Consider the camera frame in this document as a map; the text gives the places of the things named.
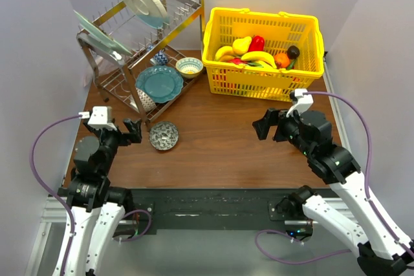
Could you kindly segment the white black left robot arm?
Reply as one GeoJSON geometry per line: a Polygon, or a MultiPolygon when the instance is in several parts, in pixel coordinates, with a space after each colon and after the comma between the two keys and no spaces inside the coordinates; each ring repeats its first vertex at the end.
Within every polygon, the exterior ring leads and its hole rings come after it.
{"type": "Polygon", "coordinates": [[[65,233],[54,275],[97,275],[118,223],[134,211],[129,189],[112,187],[108,178],[119,147],[142,141],[141,122],[124,120],[94,129],[76,144],[74,168],[67,188],[65,233]]]}

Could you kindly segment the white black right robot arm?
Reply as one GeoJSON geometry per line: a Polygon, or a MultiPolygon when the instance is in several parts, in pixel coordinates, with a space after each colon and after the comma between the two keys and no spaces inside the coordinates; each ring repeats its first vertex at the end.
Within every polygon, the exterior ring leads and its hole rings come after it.
{"type": "Polygon", "coordinates": [[[332,125],[324,113],[268,109],[252,124],[259,140],[276,127],[276,142],[288,141],[307,159],[311,171],[323,180],[346,204],[350,220],[331,207],[315,190],[302,186],[273,208],[297,220],[315,220],[342,241],[356,256],[366,275],[401,275],[413,269],[413,240],[395,228],[382,207],[373,210],[376,198],[365,189],[365,175],[353,155],[332,140],[332,125]]]}

